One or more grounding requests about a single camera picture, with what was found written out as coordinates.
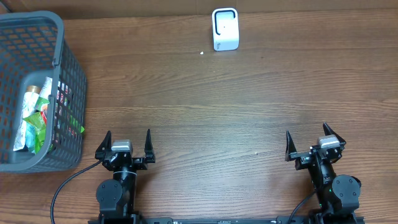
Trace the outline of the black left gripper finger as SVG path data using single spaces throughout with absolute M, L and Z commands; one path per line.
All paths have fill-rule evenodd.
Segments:
M 150 129 L 147 130 L 144 152 L 146 163 L 155 163 L 155 153 L 152 145 Z
M 95 159 L 99 161 L 103 161 L 106 153 L 111 150 L 111 131 L 108 131 L 102 141 L 102 143 L 98 146 L 97 150 L 95 151 Z

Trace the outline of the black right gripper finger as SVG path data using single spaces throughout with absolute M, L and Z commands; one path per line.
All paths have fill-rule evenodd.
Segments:
M 285 150 L 285 161 L 293 161 L 297 158 L 297 150 L 290 132 L 286 130 L 286 150 Z
M 334 135 L 337 140 L 339 140 L 341 146 L 346 144 L 346 141 L 340 135 L 334 132 L 334 130 L 332 130 L 332 128 L 326 122 L 323 123 L 323 130 L 326 136 Z

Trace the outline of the green snack bag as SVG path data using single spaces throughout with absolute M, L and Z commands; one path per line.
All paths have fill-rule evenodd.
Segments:
M 29 151 L 34 154 L 37 154 L 44 145 L 49 103 L 48 99 L 40 96 L 34 107 L 35 113 L 23 119 L 29 124 L 29 127 L 34 130 L 34 145 L 32 147 L 29 146 Z M 67 121 L 70 123 L 68 126 L 68 134 L 71 134 L 76 138 L 78 133 L 84 132 L 85 129 L 81 123 L 79 123 L 77 119 L 73 118 L 72 115 L 67 115 L 66 109 L 60 106 L 60 104 L 55 103 L 55 109 L 56 121 L 54 125 L 57 129 L 61 129 L 63 127 L 60 118 L 65 115 Z

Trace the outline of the teal tissue pack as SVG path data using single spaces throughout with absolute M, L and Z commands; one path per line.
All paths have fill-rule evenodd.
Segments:
M 35 137 L 35 128 L 31 124 L 26 123 L 25 146 L 27 147 L 27 150 L 33 154 L 36 154 Z

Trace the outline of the green instant noodle cup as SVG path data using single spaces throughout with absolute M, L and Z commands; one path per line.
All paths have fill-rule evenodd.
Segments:
M 69 87 L 68 85 L 62 82 L 58 83 L 58 87 L 60 87 L 61 90 L 64 91 L 64 93 L 61 93 L 60 90 L 58 90 L 57 100 L 61 102 L 61 104 L 64 104 L 66 106 L 67 100 L 65 97 L 68 95 Z M 37 111 L 41 113 L 45 123 L 47 122 L 47 111 L 50 104 L 49 96 L 51 92 L 52 92 L 52 78 L 45 77 L 44 85 L 39 93 L 38 100 L 34 107 Z

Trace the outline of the white tube with gold cap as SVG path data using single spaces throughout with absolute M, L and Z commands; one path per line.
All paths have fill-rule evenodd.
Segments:
M 24 120 L 24 118 L 35 113 L 34 107 L 38 100 L 40 91 L 41 88 L 35 85 L 29 85 L 26 88 L 22 102 L 21 120 L 17 129 L 13 151 L 21 151 L 23 149 L 27 149 L 27 147 L 25 146 L 25 132 L 27 122 Z

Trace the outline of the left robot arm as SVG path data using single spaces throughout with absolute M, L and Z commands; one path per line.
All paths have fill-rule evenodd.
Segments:
M 98 223 L 143 223 L 142 215 L 135 210 L 137 172 L 146 170 L 155 162 L 150 130 L 147 130 L 143 157 L 133 157 L 132 142 L 128 139 L 111 139 L 108 131 L 95 152 L 95 159 L 113 173 L 96 190 L 99 203 Z

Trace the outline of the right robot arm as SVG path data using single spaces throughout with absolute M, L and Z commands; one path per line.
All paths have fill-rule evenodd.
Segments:
M 323 123 L 323 130 L 325 135 L 308 152 L 298 152 L 290 133 L 286 132 L 285 160 L 294 161 L 296 170 L 308 170 L 313 184 L 313 192 L 294 208 L 286 222 L 364 223 L 364 218 L 355 214 L 361 181 L 352 175 L 336 175 L 333 169 L 333 163 L 342 158 L 346 141 L 327 123 Z M 298 210 L 314 195 L 320 208 L 310 210 L 307 216 L 297 216 Z

